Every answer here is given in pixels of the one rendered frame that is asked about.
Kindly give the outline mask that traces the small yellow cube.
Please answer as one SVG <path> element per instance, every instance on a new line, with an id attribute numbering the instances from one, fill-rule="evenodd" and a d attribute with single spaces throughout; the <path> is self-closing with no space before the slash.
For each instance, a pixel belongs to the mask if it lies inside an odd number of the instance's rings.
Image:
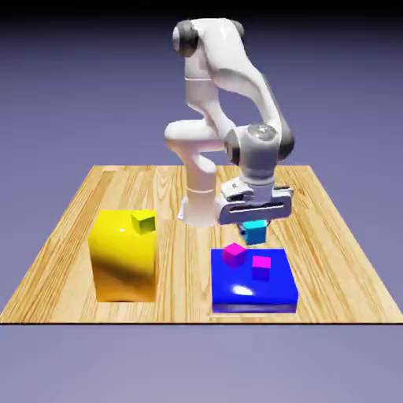
<path id="1" fill-rule="evenodd" d="M 131 225 L 135 232 L 144 235 L 156 231 L 156 215 L 152 211 L 134 211 L 131 214 Z"/>

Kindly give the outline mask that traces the small cyan cube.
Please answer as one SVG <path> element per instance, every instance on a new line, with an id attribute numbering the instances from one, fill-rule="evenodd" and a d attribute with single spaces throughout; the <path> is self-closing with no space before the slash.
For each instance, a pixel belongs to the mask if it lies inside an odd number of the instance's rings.
<path id="1" fill-rule="evenodd" d="M 266 242 L 266 220 L 246 221 L 242 223 L 243 238 L 248 246 L 263 244 Z"/>

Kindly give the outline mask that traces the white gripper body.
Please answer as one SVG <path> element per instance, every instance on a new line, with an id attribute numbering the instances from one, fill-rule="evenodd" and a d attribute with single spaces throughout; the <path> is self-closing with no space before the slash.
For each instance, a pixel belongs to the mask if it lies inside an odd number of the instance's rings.
<path id="1" fill-rule="evenodd" d="M 218 223 L 244 222 L 287 218 L 292 210 L 294 191 L 290 187 L 250 187 L 248 191 L 227 200 L 220 199 Z"/>

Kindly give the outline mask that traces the large blue box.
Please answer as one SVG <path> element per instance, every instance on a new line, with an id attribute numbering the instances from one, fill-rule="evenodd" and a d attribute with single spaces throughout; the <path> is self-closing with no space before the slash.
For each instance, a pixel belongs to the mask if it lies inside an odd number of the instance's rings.
<path id="1" fill-rule="evenodd" d="M 252 256 L 271 258 L 269 281 L 252 279 Z M 247 249 L 244 264 L 226 265 L 222 249 L 211 250 L 214 313 L 295 313 L 298 289 L 283 249 Z"/>

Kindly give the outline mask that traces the small magenta cube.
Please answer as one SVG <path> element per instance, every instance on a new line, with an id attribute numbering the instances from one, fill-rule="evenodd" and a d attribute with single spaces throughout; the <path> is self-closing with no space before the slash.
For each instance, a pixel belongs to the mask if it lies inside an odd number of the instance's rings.
<path id="1" fill-rule="evenodd" d="M 226 265 L 237 268 L 245 262 L 246 248 L 233 242 L 222 249 L 222 259 Z"/>
<path id="2" fill-rule="evenodd" d="M 252 279 L 256 281 L 269 281 L 271 272 L 271 258 L 267 256 L 252 256 Z"/>

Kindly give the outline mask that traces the large yellow box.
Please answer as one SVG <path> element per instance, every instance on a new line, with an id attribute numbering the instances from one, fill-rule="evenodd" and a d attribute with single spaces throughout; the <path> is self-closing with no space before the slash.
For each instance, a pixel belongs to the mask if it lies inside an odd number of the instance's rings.
<path id="1" fill-rule="evenodd" d="M 156 231 L 139 235 L 134 211 L 152 211 Z M 157 213 L 153 209 L 103 209 L 88 246 L 98 302 L 154 302 L 157 288 Z"/>

